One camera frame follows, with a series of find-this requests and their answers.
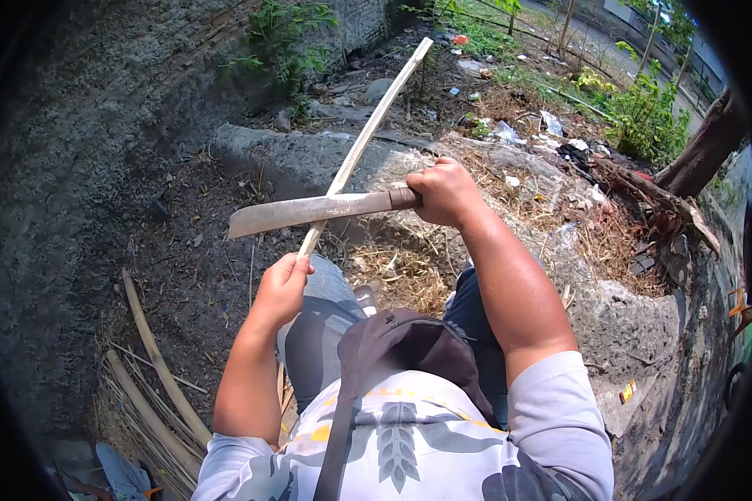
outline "right hand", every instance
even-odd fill
[[[471,174],[447,156],[438,158],[434,167],[420,174],[408,174],[406,185],[423,197],[423,207],[415,212],[434,225],[461,228],[469,216],[486,207]]]

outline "machete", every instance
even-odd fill
[[[335,217],[399,211],[421,205],[421,195],[409,187],[389,192],[313,196],[251,205],[229,217],[226,240]]]

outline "leaf print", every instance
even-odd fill
[[[415,459],[415,441],[412,426],[415,424],[415,405],[405,402],[386,402],[381,407],[381,419],[376,428],[376,446],[379,449],[379,482],[387,477],[401,494],[406,477],[420,481],[418,460]]]

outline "red object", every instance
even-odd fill
[[[652,182],[652,176],[649,174],[646,174],[645,172],[635,171],[633,172],[633,174],[638,177],[642,177],[643,179],[649,181],[650,183]]]

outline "forearm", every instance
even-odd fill
[[[488,206],[459,226],[482,304],[507,359],[508,384],[531,364],[577,349],[559,295],[542,267]]]
[[[212,423],[217,433],[259,437],[278,446],[276,331],[277,327],[257,322],[251,315],[240,328],[217,391]]]

